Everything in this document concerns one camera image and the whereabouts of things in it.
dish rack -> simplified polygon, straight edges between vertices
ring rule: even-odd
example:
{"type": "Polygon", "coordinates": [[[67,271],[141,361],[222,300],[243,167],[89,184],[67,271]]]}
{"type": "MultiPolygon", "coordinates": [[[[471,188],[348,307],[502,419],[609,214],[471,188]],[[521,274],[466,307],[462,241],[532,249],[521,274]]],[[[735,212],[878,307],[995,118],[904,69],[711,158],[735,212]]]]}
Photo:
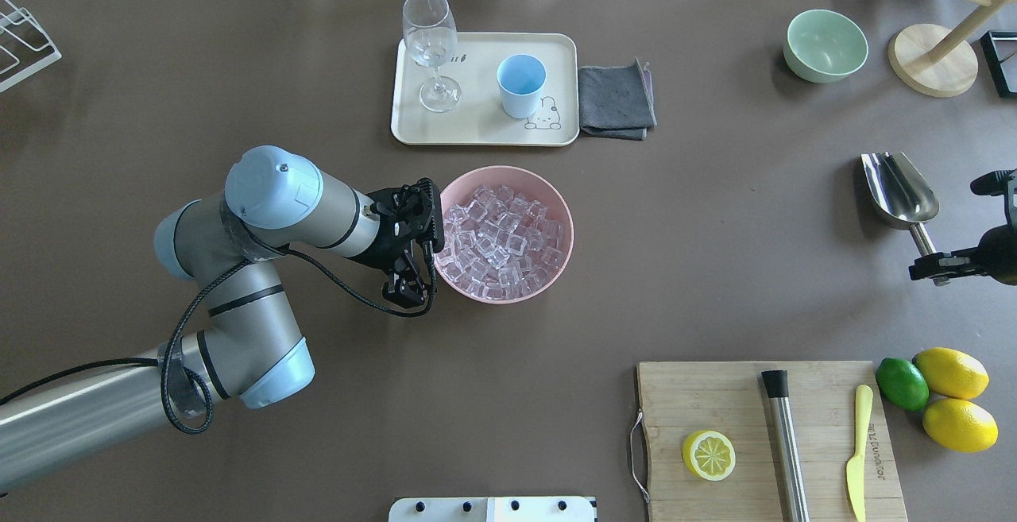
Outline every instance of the dish rack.
{"type": "Polygon", "coordinates": [[[25,8],[0,0],[0,93],[60,59],[60,51],[25,8]]]}

wine glass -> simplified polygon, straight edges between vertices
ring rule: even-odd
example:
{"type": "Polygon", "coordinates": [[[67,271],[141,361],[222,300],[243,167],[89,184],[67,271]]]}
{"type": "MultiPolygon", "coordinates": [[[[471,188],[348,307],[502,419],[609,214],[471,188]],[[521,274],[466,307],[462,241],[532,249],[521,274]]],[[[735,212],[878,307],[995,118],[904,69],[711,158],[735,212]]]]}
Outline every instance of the wine glass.
{"type": "Polygon", "coordinates": [[[403,4],[403,38],[414,61],[434,70],[420,88],[420,103],[435,113],[444,113],[459,103],[459,83],[438,72],[456,52],[456,20],[448,0],[406,0],[403,4]]]}

brown table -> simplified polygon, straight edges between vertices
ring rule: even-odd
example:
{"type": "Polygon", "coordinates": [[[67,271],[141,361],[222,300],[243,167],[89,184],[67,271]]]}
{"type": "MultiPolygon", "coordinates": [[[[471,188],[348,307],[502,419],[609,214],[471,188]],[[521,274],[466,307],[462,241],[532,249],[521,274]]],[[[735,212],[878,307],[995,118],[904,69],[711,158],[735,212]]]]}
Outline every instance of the brown table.
{"type": "MultiPolygon", "coordinates": [[[[362,191],[521,166],[562,192],[577,236],[538,298],[491,307],[443,287],[412,322],[281,262],[317,366],[307,389],[258,411],[221,405],[200,437],[167,427],[77,462],[0,500],[0,519],[380,521],[399,497],[581,494],[601,520],[636,521],[637,362],[879,362],[936,345],[984,362],[978,402],[1002,434],[955,454],[891,410],[910,518],[1013,518],[1014,290],[910,282],[911,238],[876,220],[857,175],[861,153],[906,152],[942,205],[929,225],[942,249],[1003,223],[1000,199],[967,184],[1017,166],[1013,102],[984,67],[965,95],[925,98],[885,55],[905,25],[952,25],[973,5],[451,0],[461,31],[559,31],[583,65],[651,63],[660,125],[645,142],[495,150],[393,138],[403,0],[13,1],[64,59],[0,98],[0,392],[164,342],[196,290],[158,265],[153,230],[257,144],[362,191]],[[810,8],[863,28],[859,73],[821,86],[788,71],[784,28],[810,8]]],[[[1017,8],[986,28],[1014,26],[1017,8]]]]}

wooden cutting board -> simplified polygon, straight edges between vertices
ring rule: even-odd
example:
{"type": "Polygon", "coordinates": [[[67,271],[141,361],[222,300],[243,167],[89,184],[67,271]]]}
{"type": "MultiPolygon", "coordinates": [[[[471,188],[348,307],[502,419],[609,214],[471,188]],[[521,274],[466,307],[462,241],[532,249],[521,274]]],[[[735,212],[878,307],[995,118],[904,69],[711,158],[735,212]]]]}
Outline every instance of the wooden cutting board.
{"type": "Polygon", "coordinates": [[[650,522],[785,520],[780,455],[760,379],[768,369],[787,369],[812,520],[854,520],[844,469],[854,454],[854,389],[866,384],[876,394],[865,454],[866,519],[906,521],[872,361],[685,361],[639,364],[650,522]],[[718,430],[734,446],[734,471],[719,482],[696,477],[681,460],[681,443],[701,429],[718,430]]]}

yellow knife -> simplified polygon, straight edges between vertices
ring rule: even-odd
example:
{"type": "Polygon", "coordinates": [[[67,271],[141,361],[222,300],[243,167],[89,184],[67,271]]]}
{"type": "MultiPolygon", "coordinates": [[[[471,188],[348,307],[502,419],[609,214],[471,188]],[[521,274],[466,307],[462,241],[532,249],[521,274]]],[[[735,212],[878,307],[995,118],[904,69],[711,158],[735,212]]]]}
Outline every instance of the yellow knife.
{"type": "Polygon", "coordinates": [[[865,439],[873,414],[873,389],[854,389],[854,456],[847,460],[847,498],[858,522],[865,522],[865,439]]]}

